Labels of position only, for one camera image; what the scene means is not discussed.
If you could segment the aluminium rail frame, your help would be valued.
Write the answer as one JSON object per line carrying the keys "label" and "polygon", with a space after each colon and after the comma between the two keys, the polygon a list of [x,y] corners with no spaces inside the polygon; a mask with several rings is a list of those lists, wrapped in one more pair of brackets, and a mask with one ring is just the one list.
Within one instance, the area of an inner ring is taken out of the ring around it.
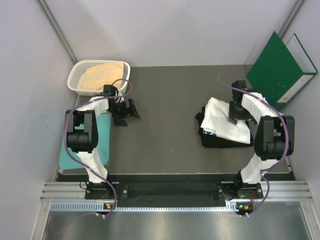
{"label": "aluminium rail frame", "polygon": [[[221,199],[209,182],[118,185],[111,200],[85,199],[77,182],[48,182],[31,234],[33,240],[317,240],[320,217],[304,181],[261,183],[265,202]],[[253,202],[246,217],[238,210]]]}

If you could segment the black t-shirt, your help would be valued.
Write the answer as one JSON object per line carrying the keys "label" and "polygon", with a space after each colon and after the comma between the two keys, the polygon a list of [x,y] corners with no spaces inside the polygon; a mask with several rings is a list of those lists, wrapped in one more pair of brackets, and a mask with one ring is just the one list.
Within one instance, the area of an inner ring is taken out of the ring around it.
{"label": "black t-shirt", "polygon": [[201,128],[201,123],[203,122],[205,117],[205,107],[203,106],[201,111],[195,115],[195,119],[198,122],[198,135],[201,139],[201,144],[205,148],[212,149],[227,149],[227,148],[248,148],[254,145],[253,135],[250,135],[250,143],[240,143],[231,140],[227,140],[224,138],[217,137],[215,135],[205,134],[204,130]]}

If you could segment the teal cutting mat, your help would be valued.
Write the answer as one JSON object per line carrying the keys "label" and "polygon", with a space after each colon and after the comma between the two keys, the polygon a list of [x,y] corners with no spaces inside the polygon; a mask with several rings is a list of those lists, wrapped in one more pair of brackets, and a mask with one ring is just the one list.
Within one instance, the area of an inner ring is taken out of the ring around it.
{"label": "teal cutting mat", "polygon": [[[101,114],[97,119],[97,130],[98,130],[98,144],[97,152],[103,165],[109,162],[110,155],[110,129],[111,129],[111,117],[107,113]],[[62,139],[59,167],[62,170],[74,170],[84,168],[81,164],[72,160],[66,153],[64,147],[64,139]]]}

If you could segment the white daisy print t-shirt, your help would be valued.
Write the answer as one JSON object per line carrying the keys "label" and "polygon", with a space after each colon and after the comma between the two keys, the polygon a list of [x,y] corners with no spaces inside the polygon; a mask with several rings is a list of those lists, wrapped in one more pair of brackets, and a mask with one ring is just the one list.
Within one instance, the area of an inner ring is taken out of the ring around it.
{"label": "white daisy print t-shirt", "polygon": [[240,120],[237,125],[229,122],[229,104],[211,97],[205,106],[204,119],[201,128],[207,135],[230,140],[233,142],[249,144],[250,128],[247,123]]}

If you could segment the white plastic basket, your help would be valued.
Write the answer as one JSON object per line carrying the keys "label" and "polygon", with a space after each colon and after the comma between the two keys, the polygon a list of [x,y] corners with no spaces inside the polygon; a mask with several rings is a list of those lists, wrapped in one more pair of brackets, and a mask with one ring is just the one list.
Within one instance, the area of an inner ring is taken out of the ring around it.
{"label": "white plastic basket", "polygon": [[[80,96],[92,97],[94,95],[101,93],[101,91],[80,89],[85,72],[87,69],[94,67],[96,65],[101,65],[101,64],[115,62],[115,61],[119,61],[119,60],[82,60],[76,63],[72,68],[67,80],[68,88],[72,91],[75,91]],[[123,78],[122,78],[123,80],[116,82],[115,86],[119,90],[119,92],[125,93],[128,86],[127,80],[129,80],[130,73],[131,73],[131,67],[127,62],[125,61],[121,61],[121,62],[124,62],[124,70],[123,70]]]}

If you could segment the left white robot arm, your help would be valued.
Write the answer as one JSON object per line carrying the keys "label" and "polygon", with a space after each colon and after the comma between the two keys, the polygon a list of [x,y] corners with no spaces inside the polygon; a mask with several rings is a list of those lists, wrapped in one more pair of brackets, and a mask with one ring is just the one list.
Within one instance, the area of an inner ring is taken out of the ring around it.
{"label": "left white robot arm", "polygon": [[116,126],[126,127],[126,119],[140,119],[132,98],[124,100],[127,94],[122,94],[116,83],[125,81],[123,78],[112,84],[105,84],[103,91],[89,101],[65,112],[65,127],[63,144],[68,156],[82,165],[88,174],[86,198],[108,199],[116,197],[113,185],[108,181],[108,170],[105,168],[98,153],[99,131],[97,117],[110,113]]}

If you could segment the beige folded t-shirt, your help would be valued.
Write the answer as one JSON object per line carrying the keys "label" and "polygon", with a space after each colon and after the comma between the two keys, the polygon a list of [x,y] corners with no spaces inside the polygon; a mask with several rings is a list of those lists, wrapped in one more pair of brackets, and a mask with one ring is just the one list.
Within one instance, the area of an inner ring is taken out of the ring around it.
{"label": "beige folded t-shirt", "polygon": [[80,85],[81,90],[102,92],[104,85],[112,85],[124,75],[124,62],[113,61],[90,67]]}

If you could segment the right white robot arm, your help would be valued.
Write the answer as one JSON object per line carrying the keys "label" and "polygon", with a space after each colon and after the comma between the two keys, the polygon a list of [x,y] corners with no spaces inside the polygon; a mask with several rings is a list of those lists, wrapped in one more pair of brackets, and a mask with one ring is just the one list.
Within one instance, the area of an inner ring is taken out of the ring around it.
{"label": "right white robot arm", "polygon": [[241,121],[257,124],[254,137],[254,155],[249,163],[225,186],[221,195],[228,201],[234,198],[262,198],[259,192],[264,175],[294,150],[295,119],[283,116],[273,109],[254,88],[247,88],[244,80],[231,85],[232,101],[229,103],[228,120],[232,124]]}

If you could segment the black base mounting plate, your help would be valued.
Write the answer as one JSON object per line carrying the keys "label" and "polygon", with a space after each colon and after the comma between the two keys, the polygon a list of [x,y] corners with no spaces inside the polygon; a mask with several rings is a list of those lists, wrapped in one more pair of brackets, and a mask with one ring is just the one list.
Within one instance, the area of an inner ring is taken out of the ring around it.
{"label": "black base mounting plate", "polygon": [[259,183],[237,188],[233,183],[221,182],[113,182],[119,201],[146,202],[172,198],[178,202],[187,198],[199,200],[262,199]]}

